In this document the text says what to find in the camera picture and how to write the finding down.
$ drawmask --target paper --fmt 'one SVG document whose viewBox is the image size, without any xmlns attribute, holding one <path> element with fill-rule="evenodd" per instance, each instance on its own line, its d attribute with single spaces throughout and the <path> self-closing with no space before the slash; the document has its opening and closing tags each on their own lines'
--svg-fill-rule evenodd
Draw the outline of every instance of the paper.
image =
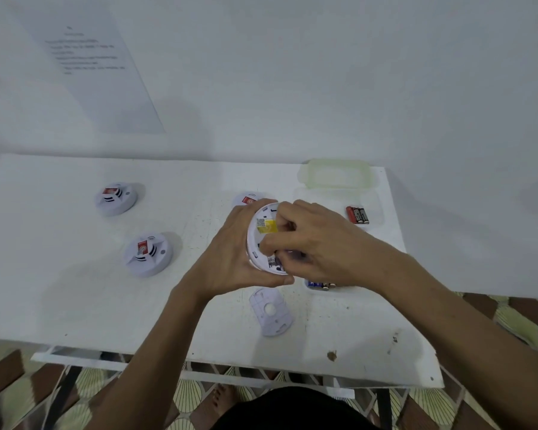
<svg viewBox="0 0 538 430">
<path fill-rule="evenodd" d="M 108 7 L 97 0 L 17 0 L 16 15 L 64 73 L 94 125 L 109 133 L 164 133 Z"/>
</svg>

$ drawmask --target forearm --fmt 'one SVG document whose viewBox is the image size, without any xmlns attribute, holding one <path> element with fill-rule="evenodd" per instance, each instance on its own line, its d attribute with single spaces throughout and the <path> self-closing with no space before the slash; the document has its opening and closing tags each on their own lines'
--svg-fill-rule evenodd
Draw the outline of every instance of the forearm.
<svg viewBox="0 0 538 430">
<path fill-rule="evenodd" d="M 173 289 L 165 308 L 86 430 L 162 430 L 205 302 Z"/>
<path fill-rule="evenodd" d="M 538 428 L 538 353 L 492 323 L 405 256 L 391 302 L 499 425 Z"/>
</svg>

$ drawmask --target white table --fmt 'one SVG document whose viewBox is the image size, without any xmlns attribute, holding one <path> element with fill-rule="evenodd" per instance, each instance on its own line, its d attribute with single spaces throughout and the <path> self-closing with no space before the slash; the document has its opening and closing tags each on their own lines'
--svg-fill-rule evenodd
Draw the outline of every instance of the white table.
<svg viewBox="0 0 538 430">
<path fill-rule="evenodd" d="M 280 201 L 311 197 L 297 180 L 299 168 L 2 155 L 0 339 L 134 353 L 172 287 L 222 225 L 233 196 L 251 190 Z M 384 169 L 373 169 L 382 219 L 369 231 L 404 251 Z M 104 218 L 93 197 L 111 182 L 135 183 L 140 196 L 128 212 Z M 164 233 L 175 255 L 160 274 L 137 279 L 122 266 L 121 253 L 145 231 Z M 300 279 L 280 290 L 295 317 L 283 335 L 261 336 L 248 302 L 254 288 L 246 288 L 210 302 L 187 359 L 366 386 L 443 386 L 434 349 L 379 295 L 310 291 Z"/>
</svg>

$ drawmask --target person's left hand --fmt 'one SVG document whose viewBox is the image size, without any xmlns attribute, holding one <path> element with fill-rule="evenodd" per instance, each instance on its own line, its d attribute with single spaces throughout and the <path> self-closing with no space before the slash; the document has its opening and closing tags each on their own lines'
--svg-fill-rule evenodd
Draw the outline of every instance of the person's left hand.
<svg viewBox="0 0 538 430">
<path fill-rule="evenodd" d="M 274 199 L 261 199 L 246 206 L 236 206 L 205 252 L 185 274 L 178 287 L 187 287 L 204 301 L 239 288 L 258 285 L 290 285 L 293 276 L 263 272 L 253 267 L 247 256 L 247 228 L 258 211 Z"/>
</svg>

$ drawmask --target person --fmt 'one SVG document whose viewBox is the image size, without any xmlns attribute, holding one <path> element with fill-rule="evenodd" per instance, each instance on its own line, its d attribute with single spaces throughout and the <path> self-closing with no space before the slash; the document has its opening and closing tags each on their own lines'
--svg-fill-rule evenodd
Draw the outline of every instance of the person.
<svg viewBox="0 0 538 430">
<path fill-rule="evenodd" d="M 287 276 L 255 269 L 245 252 L 254 213 L 276 202 L 262 199 L 234 208 L 209 247 L 175 286 L 143 344 L 87 430 L 161 430 L 193 332 L 217 295 L 260 285 L 314 282 L 366 287 L 388 300 L 430 341 L 501 428 L 538 429 L 538 353 L 449 291 L 408 254 L 352 225 L 339 214 L 304 201 L 281 202 L 279 232 L 260 250 L 281 260 Z M 287 249 L 301 251 L 304 259 Z M 299 387 L 280 388 L 239 403 L 235 390 L 218 386 L 214 429 L 376 428 L 347 404 Z"/>
</svg>

